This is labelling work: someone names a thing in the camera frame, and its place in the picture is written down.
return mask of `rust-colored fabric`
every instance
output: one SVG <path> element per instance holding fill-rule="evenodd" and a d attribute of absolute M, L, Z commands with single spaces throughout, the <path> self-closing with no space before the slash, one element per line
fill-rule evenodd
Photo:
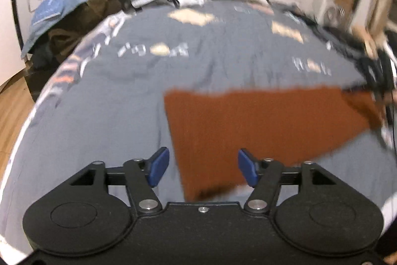
<path fill-rule="evenodd" d="M 188 201 L 245 183 L 237 166 L 240 148 L 291 166 L 333 151 L 381 124 L 369 93 L 339 88 L 219 96 L 171 91 L 164 103 Z"/>

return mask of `silver screw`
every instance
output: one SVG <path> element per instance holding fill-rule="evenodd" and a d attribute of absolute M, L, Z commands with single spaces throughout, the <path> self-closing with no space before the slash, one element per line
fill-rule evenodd
<path fill-rule="evenodd" d="M 139 203 L 139 206 L 145 210 L 152 210 L 158 206 L 158 202 L 156 200 L 146 199 L 146 200 L 142 200 Z"/>
<path fill-rule="evenodd" d="M 248 207 L 254 210 L 262 210 L 267 207 L 267 203 L 263 200 L 255 199 L 248 202 Z"/>
<path fill-rule="evenodd" d="M 210 208 L 208 208 L 208 207 L 200 207 L 198 209 L 198 212 L 201 212 L 201 213 L 207 213 L 208 211 L 210 211 Z"/>

